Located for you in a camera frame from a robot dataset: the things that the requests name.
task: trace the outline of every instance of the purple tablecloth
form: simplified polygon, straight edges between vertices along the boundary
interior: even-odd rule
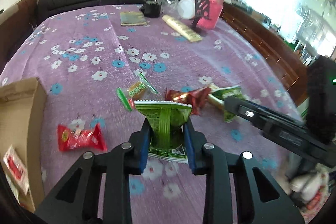
[[[2,85],[38,76],[48,93],[41,131],[41,168],[47,194],[86,149],[59,152],[58,124],[92,128],[100,122],[108,149],[128,140],[144,116],[127,112],[115,89],[132,84],[140,71],[158,91],[192,90],[214,82],[240,85],[247,99],[299,118],[295,105],[261,55],[225,22],[189,43],[164,23],[120,25],[120,12],[135,5],[99,6],[45,20],[20,47],[0,76]],[[194,128],[224,151],[251,151],[276,174],[287,151],[263,138],[244,120],[223,122],[207,104],[192,116]],[[205,177],[188,165],[149,159],[141,177],[130,179],[133,223],[201,223]]]

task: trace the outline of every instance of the cream tube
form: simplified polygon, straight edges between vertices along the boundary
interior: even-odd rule
[[[191,30],[187,25],[169,15],[164,15],[162,19],[168,26],[172,27],[175,31],[184,36],[190,42],[197,42],[203,39],[198,33]]]

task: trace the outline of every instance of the red snack package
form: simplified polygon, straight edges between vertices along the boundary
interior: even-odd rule
[[[57,127],[57,139],[60,151],[68,151],[80,147],[92,147],[107,151],[98,123],[93,130],[76,129],[75,131],[71,131],[69,128],[59,124]]]
[[[191,114],[199,115],[200,108],[204,106],[210,92],[211,88],[202,88],[189,92],[167,90],[165,100],[182,104],[190,104],[193,106]]]

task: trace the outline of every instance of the green candy wrapper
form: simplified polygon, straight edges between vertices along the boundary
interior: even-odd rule
[[[154,132],[150,154],[161,159],[188,162],[184,153],[181,126],[187,122],[192,106],[171,101],[147,100],[138,100],[134,104],[137,111],[147,117]]]
[[[225,99],[230,96],[235,96],[239,99],[244,99],[243,94],[242,94],[242,88],[238,85],[230,86],[228,88],[221,88],[221,89],[213,90],[211,92],[211,95],[216,97],[219,100],[222,100],[223,105],[224,105]],[[225,105],[224,105],[223,110],[224,110],[224,121],[232,122],[235,115],[225,110]]]

